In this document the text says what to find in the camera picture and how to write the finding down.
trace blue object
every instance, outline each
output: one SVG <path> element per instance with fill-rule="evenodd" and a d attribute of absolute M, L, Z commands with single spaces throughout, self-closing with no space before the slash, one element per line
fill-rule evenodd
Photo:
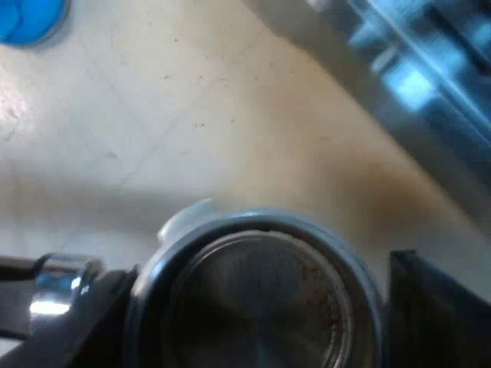
<path fill-rule="evenodd" d="M 69 0 L 0 0 L 0 42 L 31 44 L 64 19 Z"/>

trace chrome metal part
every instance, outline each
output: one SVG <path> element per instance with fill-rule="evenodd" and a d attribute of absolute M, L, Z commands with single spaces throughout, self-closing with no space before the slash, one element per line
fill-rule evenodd
<path fill-rule="evenodd" d="M 307 1 L 382 82 L 358 101 L 489 231 L 489 2 Z"/>
<path fill-rule="evenodd" d="M 102 270 L 103 264 L 98 258 L 61 253 L 49 255 L 35 279 L 35 295 L 29 307 L 30 334 L 68 312 L 78 296 L 90 290 Z"/>
<path fill-rule="evenodd" d="M 380 296 L 336 237 L 290 212 L 212 208 L 160 233 L 131 294 L 128 367 L 381 366 Z"/>

